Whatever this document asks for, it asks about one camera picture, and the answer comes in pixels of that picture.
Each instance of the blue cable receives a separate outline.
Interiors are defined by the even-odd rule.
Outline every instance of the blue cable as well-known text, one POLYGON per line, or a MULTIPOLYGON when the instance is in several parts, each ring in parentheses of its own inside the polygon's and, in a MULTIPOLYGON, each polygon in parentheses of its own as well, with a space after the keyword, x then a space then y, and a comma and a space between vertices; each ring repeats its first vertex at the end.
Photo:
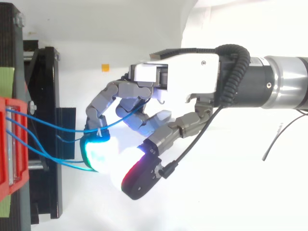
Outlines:
MULTIPOLYGON (((107 126, 105 126, 105 127, 102 127, 102 128, 100 128, 100 129, 101 129, 101 130, 103 130, 103 129, 108 129, 108 128, 110 128, 110 127, 112 127, 112 126, 114 126, 114 125, 116 125, 116 124, 122 122, 123 120, 129 118, 131 115, 133 115, 135 112, 137 112, 141 107, 143 107, 146 103, 148 103, 149 100, 150 100, 150 99, 148 99, 146 102, 144 102, 143 104, 141 104, 138 108, 136 108, 135 110, 133 110, 131 113, 129 113, 127 116, 123 117, 122 119, 120 119, 120 120, 118 120, 118 121, 116 121, 116 122, 114 122, 114 123, 112 123, 112 124, 110 124, 110 125, 107 125, 107 126)), ((18 112, 18 111, 15 111, 15 110, 10 110, 10 109, 6 109, 6 111, 7 111, 7 112, 11 112, 11 113, 15 113, 15 114, 18 114, 18 115, 22 115, 22 116, 25 116, 25 117, 28 117, 28 118, 30 118, 30 119, 33 119, 33 120, 39 122, 39 123, 45 124, 45 125, 50 126, 50 127, 52 127, 52 128, 58 129, 58 130, 60 130, 60 131, 90 133, 90 132, 97 131, 97 129, 98 129, 98 128, 96 128, 96 129, 91 129, 91 130, 73 130, 73 129, 68 129, 68 128, 62 128, 62 127, 59 127, 59 126, 56 126, 56 125, 54 125, 54 124, 45 122, 45 121, 43 121, 43 120, 37 119, 37 118, 35 118, 35 117, 33 117, 33 116, 27 115, 27 114, 22 113, 22 112, 18 112)))
POLYGON ((35 142, 38 144, 39 148, 43 151, 43 153, 46 155, 47 158, 53 158, 54 160, 57 160, 57 161, 60 161, 60 162, 68 162, 68 163, 83 163, 83 161, 74 161, 74 160, 62 160, 62 159, 59 159, 59 158, 55 158, 55 157, 52 157, 51 155, 49 155, 46 150, 43 148, 43 146, 41 145, 41 143, 39 142, 39 140, 36 138, 36 136, 32 133, 32 131, 30 131, 29 129, 27 129, 25 126, 23 126, 22 124, 16 122, 15 120, 13 119, 10 119, 8 117, 6 117, 6 119, 8 121, 11 121, 12 123, 18 125, 19 127, 21 127, 22 129, 24 129, 26 132, 28 132, 30 134, 30 136, 33 137, 33 139, 35 140, 35 142))
POLYGON ((59 135, 56 135, 56 137, 57 137, 59 140, 61 140, 62 142, 64 142, 64 143, 74 143, 74 142, 76 142, 76 141, 81 140, 81 138, 79 138, 79 139, 76 139, 76 140, 73 140, 73 141, 67 141, 67 140, 63 139, 63 138, 62 138, 61 136, 59 136, 59 135))
POLYGON ((17 141, 19 141, 23 146, 27 147, 28 149, 32 150, 33 152, 39 154, 39 155, 42 155, 50 160, 53 160, 54 162, 60 164, 60 165, 64 165, 64 166, 67 166, 67 167, 72 167, 72 168, 76 168, 76 169, 79 169, 79 170, 84 170, 84 171, 92 171, 92 172, 95 172, 95 170, 93 169, 90 169, 90 168, 83 168, 83 167, 78 167, 78 166, 74 166, 74 165, 69 165, 69 164, 66 164, 66 163, 63 163, 63 162, 59 162, 56 160, 56 158, 53 158, 52 156, 48 155, 46 156, 44 153, 32 148, 31 146, 29 146, 28 144, 26 144, 25 142, 23 142, 20 138, 18 138, 17 136, 15 136, 13 133, 11 133, 10 131, 6 130, 6 132, 8 134, 10 134, 14 139, 16 139, 17 141))

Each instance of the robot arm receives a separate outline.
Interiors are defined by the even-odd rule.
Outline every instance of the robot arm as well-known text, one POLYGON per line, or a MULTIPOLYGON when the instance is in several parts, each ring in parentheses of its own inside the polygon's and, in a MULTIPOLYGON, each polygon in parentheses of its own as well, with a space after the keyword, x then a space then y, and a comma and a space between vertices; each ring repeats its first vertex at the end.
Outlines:
POLYGON ((183 103, 197 99, 194 112, 174 122, 169 122, 171 113, 163 113, 168 115, 163 119, 159 114, 149 118, 143 108, 125 120, 148 136, 138 147, 143 156, 121 182, 122 191, 132 199, 141 198, 174 171, 178 161, 162 167, 159 156, 176 139, 203 133, 214 107, 308 109, 308 58, 255 58, 237 45, 165 50, 150 57, 150 62, 132 65, 122 81, 108 84, 87 108, 87 126, 101 128, 106 125, 102 113, 115 97, 123 98, 116 109, 120 117, 151 97, 160 101, 174 97, 183 103))

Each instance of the black coiled cable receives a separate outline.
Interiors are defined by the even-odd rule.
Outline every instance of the black coiled cable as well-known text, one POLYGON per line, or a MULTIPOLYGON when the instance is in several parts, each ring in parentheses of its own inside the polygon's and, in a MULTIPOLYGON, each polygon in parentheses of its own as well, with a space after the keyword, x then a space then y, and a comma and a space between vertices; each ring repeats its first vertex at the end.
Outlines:
POLYGON ((235 94, 238 91, 239 85, 249 67, 250 54, 244 47, 234 44, 226 44, 215 48, 215 53, 218 55, 237 54, 238 58, 235 66, 227 78, 223 86, 223 92, 220 96, 221 105, 230 107, 233 104, 235 94))

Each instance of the orange sticker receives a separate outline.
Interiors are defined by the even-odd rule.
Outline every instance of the orange sticker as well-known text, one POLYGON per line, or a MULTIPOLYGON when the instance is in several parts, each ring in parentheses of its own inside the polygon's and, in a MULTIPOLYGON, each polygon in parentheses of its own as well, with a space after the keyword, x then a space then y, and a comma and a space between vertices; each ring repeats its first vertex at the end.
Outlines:
POLYGON ((108 72, 110 70, 109 64, 102 64, 102 71, 103 72, 108 72))

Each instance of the black metal frame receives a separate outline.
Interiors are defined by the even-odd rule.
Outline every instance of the black metal frame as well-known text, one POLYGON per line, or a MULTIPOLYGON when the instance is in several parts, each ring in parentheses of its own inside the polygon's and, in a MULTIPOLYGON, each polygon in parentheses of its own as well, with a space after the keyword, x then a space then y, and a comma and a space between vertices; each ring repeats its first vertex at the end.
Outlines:
MULTIPOLYGON (((24 41, 29 51, 33 41, 24 41)), ((25 61, 25 79, 31 99, 37 106, 34 116, 61 127, 75 129, 75 108, 60 108, 59 76, 57 50, 53 47, 35 49, 31 61, 25 61)), ((28 121, 28 126, 42 143, 45 150, 53 157, 74 159, 75 145, 63 144, 57 135, 68 140, 75 138, 74 133, 62 132, 40 123, 28 121)), ((35 146, 33 139, 29 144, 35 146)), ((29 159, 38 159, 38 155, 29 151, 29 159)), ((31 224, 39 223, 39 214, 50 214, 51 219, 59 218, 62 208, 62 171, 61 166, 44 157, 40 158, 43 169, 31 170, 30 202, 31 224)))

